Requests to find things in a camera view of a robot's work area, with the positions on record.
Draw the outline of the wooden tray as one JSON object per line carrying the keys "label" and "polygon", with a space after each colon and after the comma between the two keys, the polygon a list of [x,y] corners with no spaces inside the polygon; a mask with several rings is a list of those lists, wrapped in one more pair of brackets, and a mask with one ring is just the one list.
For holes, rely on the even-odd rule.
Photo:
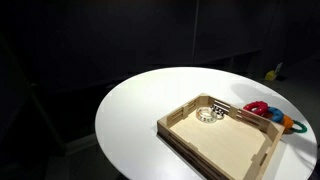
{"label": "wooden tray", "polygon": [[262,180],[283,132],[204,93],[157,121],[157,135],[209,180]]}

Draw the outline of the yellow object in background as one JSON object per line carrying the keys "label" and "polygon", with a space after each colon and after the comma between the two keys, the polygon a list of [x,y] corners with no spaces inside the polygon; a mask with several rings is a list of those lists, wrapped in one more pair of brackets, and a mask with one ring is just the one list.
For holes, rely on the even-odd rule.
{"label": "yellow object in background", "polygon": [[280,70],[282,67],[282,63],[279,63],[274,70],[270,70],[265,75],[265,80],[267,81],[273,81],[278,76]]}

